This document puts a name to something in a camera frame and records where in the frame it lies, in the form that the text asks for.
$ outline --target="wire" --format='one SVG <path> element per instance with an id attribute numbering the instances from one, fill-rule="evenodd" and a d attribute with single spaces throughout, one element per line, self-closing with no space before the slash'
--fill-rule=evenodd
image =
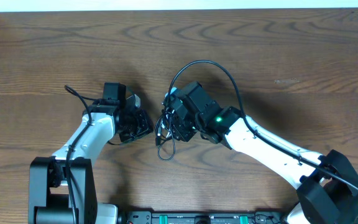
<path id="1" fill-rule="evenodd" d="M 96 99 L 94 99 L 94 98 L 89 98 L 89 97 L 86 97 L 86 96 L 81 96 L 81 95 L 79 95 L 73 88 L 71 88 L 71 87 L 68 86 L 68 85 L 65 85 L 65 90 L 66 90 L 67 92 L 71 93 L 72 95 L 75 95 L 75 96 L 77 96 L 77 97 L 81 97 L 81 98 L 84 99 L 84 100 L 93 100 L 93 101 L 96 100 Z"/>
<path id="2" fill-rule="evenodd" d="M 111 141 L 107 141 L 107 143 L 108 143 L 109 145 L 112 145 L 112 146 L 121 146 L 121 145 L 124 145 L 123 143 L 115 144 L 115 143 L 112 143 Z"/>
<path id="3" fill-rule="evenodd" d="M 197 113 L 195 114 L 196 125 L 197 125 L 197 127 L 198 127 L 198 130 L 199 130 L 201 133 L 205 134 L 206 131 L 205 131 L 205 129 L 203 128 L 203 126 L 201 125 L 199 116 L 200 116 L 200 112 L 197 112 Z"/>
<path id="4" fill-rule="evenodd" d="M 284 153 L 284 154 L 286 154 L 286 155 L 288 155 L 288 156 L 290 156 L 290 157 L 292 157 L 292 158 L 298 160 L 299 163 L 300 163 L 300 162 L 303 162 L 304 164 L 307 164 L 307 165 L 309 165 L 309 166 L 311 166 L 311 167 L 313 167 L 313 168 L 315 168 L 315 169 L 317 169 L 317 170 L 323 172 L 324 174 L 326 174 L 326 175 L 328 175 L 328 176 L 330 176 L 330 177 L 332 177 L 332 178 L 334 178 L 334 179 L 337 179 L 337 180 L 341 181 L 342 183 L 344 183 L 344 184 L 346 184 L 346 185 L 348 185 L 348 186 L 350 186 L 350 187 L 352 187 L 353 189 L 355 189 L 355 190 L 358 191 L 358 187 L 355 186 L 354 184 L 350 183 L 349 181 L 343 179 L 342 177 L 340 177 L 340 176 L 338 176 L 338 175 L 336 175 L 336 174 L 333 174 L 333 173 L 330 172 L 329 170 L 326 170 L 326 169 L 324 169 L 323 167 L 320 167 L 319 165 L 317 165 L 317 164 L 315 164 L 315 163 L 313 163 L 313 162 L 311 162 L 311 161 L 309 161 L 309 160 L 307 160 L 307 159 L 302 158 L 301 156 L 298 157 L 298 156 L 296 156 L 296 155 L 294 155 L 294 154 L 288 152 L 287 150 L 281 148 L 280 146 L 275 145 L 274 143 L 272 143 L 272 142 L 270 142 L 269 140 L 265 139 L 261 134 L 258 133 L 257 130 L 254 130 L 254 129 L 250 126 L 250 124 L 249 124 L 249 122 L 248 122 L 248 120 L 247 120 L 247 118 L 246 118 L 246 112 L 244 111 L 244 107 L 243 107 L 243 105 L 242 105 L 242 100 L 241 100 L 240 92 L 239 92 L 239 89 L 238 89 L 238 87 L 237 87 L 236 81 L 234 81 L 234 78 L 232 77 L 232 75 L 231 75 L 223 66 L 221 66 L 220 64 L 218 64 L 218 63 L 216 63 L 216 62 L 213 62 L 213 61 L 210 61 L 210 60 L 196 60 L 196 61 L 194 61 L 194 62 L 190 62 L 190 63 L 188 63 L 187 65 L 185 65 L 185 66 L 175 75 L 175 77 L 173 77 L 173 79 L 172 79 L 172 81 L 171 81 L 171 85 L 169 86 L 169 90 L 168 90 L 168 93 L 167 93 L 167 98 L 168 98 L 168 99 L 167 99 L 167 104 L 165 105 L 165 110 L 166 110 L 166 107 L 167 107 L 167 105 L 169 105 L 169 102 L 170 102 L 170 100 L 171 100 L 171 98 L 170 98 L 171 90 L 172 90 L 172 88 L 173 88 L 173 84 L 175 83 L 176 79 L 179 77 L 179 75 L 180 75 L 184 70 L 186 70 L 188 67 L 190 67 L 190 66 L 192 66 L 192 65 L 194 65 L 194 64 L 197 64 L 197 63 L 209 63 L 209 64 L 212 64 L 212 65 L 215 65 L 215 66 L 217 66 L 218 68 L 220 68 L 220 69 L 230 78 L 230 81 L 231 81 L 232 84 L 233 84 L 234 90 L 236 91 L 237 100 L 238 100 L 238 103 L 239 103 L 241 115 L 242 115 L 242 117 L 243 117 L 243 119 L 244 119 L 244 122 L 245 122 L 247 128 L 249 129 L 249 131 L 250 131 L 255 137 L 259 138 L 259 139 L 262 140 L 264 143 L 268 144 L 269 146 L 272 146 L 273 148 L 279 150 L 280 152 L 282 152 L 282 153 Z"/>
<path id="5" fill-rule="evenodd" d="M 77 144 L 77 142 L 80 140 L 82 135 L 84 135 L 85 131 L 92 125 L 91 111 L 84 99 L 86 99 L 86 100 L 95 100 L 95 99 L 81 96 L 72 87 L 70 87 L 68 85 L 65 85 L 65 90 L 67 92 L 71 93 L 72 95 L 77 96 L 81 100 L 81 102 L 84 104 L 85 110 L 86 110 L 86 112 L 88 114 L 88 118 L 89 118 L 84 129 L 82 129 L 82 131 L 79 133 L 79 135 L 77 135 L 77 137 L 74 139 L 74 141 L 68 146 L 68 152 L 67 152 L 66 162 L 65 162 L 68 196 L 70 197 L 71 209 L 73 210 L 73 221 L 74 221 L 74 224 L 77 224 L 78 220 L 76 218 L 76 206 L 75 206 L 73 185 L 71 184 L 70 157 L 71 157 L 72 152 L 74 151 L 74 148 L 75 148 L 75 145 Z"/>
<path id="6" fill-rule="evenodd" d="M 165 110 L 162 110 L 162 114 L 158 118 L 157 122 L 155 123 L 155 127 L 154 127 L 155 137 L 156 137 L 156 146 L 157 146 L 157 155 L 158 155 L 158 158 L 161 159 L 162 161 L 170 161 L 173 158 L 173 156 L 175 155 L 175 153 L 176 153 L 175 139 L 172 136 L 172 121 L 171 121 L 171 118 L 172 117 L 170 116 L 170 114 L 168 114 Z M 165 124 L 163 124 L 163 125 L 165 127 L 168 126 L 168 134 L 167 134 L 167 136 L 164 136 L 164 138 L 161 138 L 158 134 L 161 134 L 159 130 L 160 130 L 162 122 L 164 122 L 164 121 L 165 121 Z M 172 140 L 173 152 L 172 152 L 171 156 L 168 159 L 164 159 L 163 157 L 161 157 L 160 151 L 161 151 L 162 146 L 169 140 Z"/>

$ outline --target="wooden table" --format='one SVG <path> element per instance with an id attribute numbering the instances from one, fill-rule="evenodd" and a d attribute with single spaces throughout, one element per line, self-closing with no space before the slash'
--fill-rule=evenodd
<path id="1" fill-rule="evenodd" d="M 174 74 L 198 59 L 232 73 L 256 122 L 299 146 L 336 149 L 358 171 L 358 9 L 0 13 L 0 223 L 27 221 L 31 161 L 80 124 L 83 106 L 64 84 L 99 97 L 104 82 L 121 82 L 155 121 Z M 237 106 L 212 65 L 189 68 L 177 86 L 193 80 Z M 157 211 L 297 202 L 290 184 L 249 156 L 197 136 L 163 162 L 154 142 L 104 147 L 94 167 L 100 202 Z"/>

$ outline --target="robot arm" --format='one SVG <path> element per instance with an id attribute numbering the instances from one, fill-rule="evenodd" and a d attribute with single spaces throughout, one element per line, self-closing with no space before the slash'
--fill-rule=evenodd
<path id="1" fill-rule="evenodd" d="M 69 92 L 78 96 L 74 90 Z M 92 167 L 115 134 L 126 144 L 153 131 L 149 116 L 139 108 L 139 97 L 125 99 L 125 94 L 125 85 L 105 83 L 103 97 L 89 107 L 85 104 L 80 126 L 63 147 L 51 157 L 33 160 L 29 223 L 116 223 L 117 207 L 97 202 Z M 51 194 L 51 187 L 62 185 L 69 186 L 69 195 Z"/>
<path id="2" fill-rule="evenodd" d="M 189 141 L 197 132 L 213 144 L 247 154 L 287 180 L 300 203 L 284 217 L 289 224 L 352 223 L 358 217 L 358 175 L 347 158 L 332 150 L 327 156 L 298 147 L 260 127 L 234 107 L 221 108 L 193 82 L 182 90 L 172 89 L 163 102 L 165 113 L 156 129 L 165 128 L 174 141 Z M 321 181 L 330 179 L 324 187 Z"/>
<path id="3" fill-rule="evenodd" d="M 91 159 L 92 166 L 95 164 L 103 146 L 115 135 L 114 116 L 106 113 L 92 113 L 92 125 L 82 135 L 76 146 L 74 147 L 71 160 L 78 157 Z M 89 121 L 88 115 L 82 117 L 80 127 L 74 132 L 72 137 L 64 144 L 62 148 L 54 152 L 52 156 L 56 160 L 66 160 L 68 146 L 72 144 L 74 139 L 81 133 Z"/>
<path id="4" fill-rule="evenodd" d="M 249 124 L 259 134 L 263 134 L 266 139 L 276 145 L 281 146 L 296 157 L 303 157 L 315 164 L 320 164 L 318 152 L 309 151 L 296 146 L 260 127 L 250 116 L 247 116 Z M 239 118 L 230 128 L 230 132 L 225 135 L 227 143 L 237 152 L 242 152 L 258 160 L 265 166 L 275 171 L 288 181 L 292 187 L 297 189 L 300 185 L 302 176 L 308 177 L 315 168 L 299 163 L 296 159 L 272 148 L 259 138 L 256 138 L 247 128 L 244 120 Z"/>

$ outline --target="white wall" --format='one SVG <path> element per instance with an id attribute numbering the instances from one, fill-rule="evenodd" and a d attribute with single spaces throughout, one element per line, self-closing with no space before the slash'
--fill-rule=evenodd
<path id="1" fill-rule="evenodd" d="M 0 12 L 358 7 L 358 0 L 0 0 Z"/>

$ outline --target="green terminal block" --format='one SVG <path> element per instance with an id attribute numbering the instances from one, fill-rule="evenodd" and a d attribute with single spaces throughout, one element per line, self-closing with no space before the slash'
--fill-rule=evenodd
<path id="1" fill-rule="evenodd" d="M 249 224 L 248 223 L 248 216 L 240 216 L 240 224 Z"/>
<path id="2" fill-rule="evenodd" d="M 160 224 L 168 224 L 168 216 L 167 215 L 160 215 Z"/>

